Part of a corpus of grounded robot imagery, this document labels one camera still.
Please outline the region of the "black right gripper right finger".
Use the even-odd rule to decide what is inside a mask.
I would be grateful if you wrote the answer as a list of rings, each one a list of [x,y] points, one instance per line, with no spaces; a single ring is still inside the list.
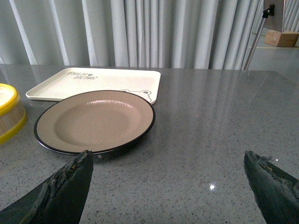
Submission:
[[[244,170],[266,223],[299,222],[298,179],[253,151],[245,152]]]

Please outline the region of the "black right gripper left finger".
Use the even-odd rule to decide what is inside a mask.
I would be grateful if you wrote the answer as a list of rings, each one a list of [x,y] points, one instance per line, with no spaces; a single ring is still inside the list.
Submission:
[[[78,224],[93,174],[84,151],[25,196],[0,212],[2,224]]]

